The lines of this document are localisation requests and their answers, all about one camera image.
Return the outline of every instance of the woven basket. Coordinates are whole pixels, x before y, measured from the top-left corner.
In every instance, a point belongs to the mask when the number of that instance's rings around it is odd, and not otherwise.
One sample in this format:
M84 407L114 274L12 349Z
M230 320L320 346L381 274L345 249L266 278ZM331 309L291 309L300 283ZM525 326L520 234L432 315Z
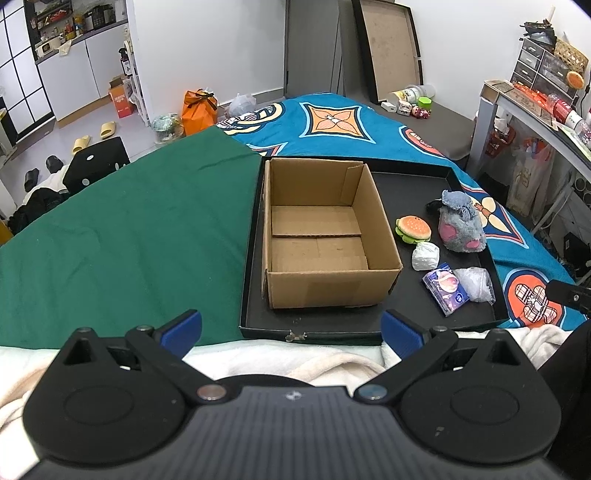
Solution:
M557 39L554 55L575 72L584 75L589 59L572 45Z

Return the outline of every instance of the orange bag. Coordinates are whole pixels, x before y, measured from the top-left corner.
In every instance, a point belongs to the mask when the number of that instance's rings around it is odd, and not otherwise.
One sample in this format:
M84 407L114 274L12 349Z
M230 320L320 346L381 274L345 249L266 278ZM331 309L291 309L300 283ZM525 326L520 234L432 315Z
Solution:
M205 90L185 93L183 126L187 135L193 135L217 123L217 100Z

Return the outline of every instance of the blue bedsheet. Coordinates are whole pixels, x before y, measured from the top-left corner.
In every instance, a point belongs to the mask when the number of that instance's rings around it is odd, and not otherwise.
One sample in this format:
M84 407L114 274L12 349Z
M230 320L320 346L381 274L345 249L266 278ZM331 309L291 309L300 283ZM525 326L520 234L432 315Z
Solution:
M488 246L503 283L510 318L501 327L552 323L574 330L585 317L549 302L549 279L572 283L566 270L465 172L409 127L332 93L274 103L218 124L228 135L267 156L388 158L451 166L480 211Z

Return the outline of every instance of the screw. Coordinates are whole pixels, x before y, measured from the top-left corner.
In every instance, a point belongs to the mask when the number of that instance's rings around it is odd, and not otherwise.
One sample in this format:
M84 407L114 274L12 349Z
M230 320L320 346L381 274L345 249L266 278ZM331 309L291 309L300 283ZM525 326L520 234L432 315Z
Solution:
M221 385L204 385L197 390L197 396L202 400L220 400L226 396L228 391Z
M388 395L388 390L385 387L376 384L364 385L359 388L358 392L365 400L381 400Z
M148 333L152 333L154 331L154 327L152 327L151 325L139 325L135 329L140 332L148 332Z
M438 333L447 332L447 327L442 325L435 325L435 327L431 327L431 333L433 335L437 335Z

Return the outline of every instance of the black slipper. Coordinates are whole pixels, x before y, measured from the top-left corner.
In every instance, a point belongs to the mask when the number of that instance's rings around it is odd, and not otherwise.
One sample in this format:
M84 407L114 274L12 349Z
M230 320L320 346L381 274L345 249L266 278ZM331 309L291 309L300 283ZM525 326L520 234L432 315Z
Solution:
M25 173L25 192L29 193L39 180L39 169L34 168Z
M64 163L55 155L49 155L47 160L45 160L45 165L47 170L49 170L49 173L57 173L64 166Z

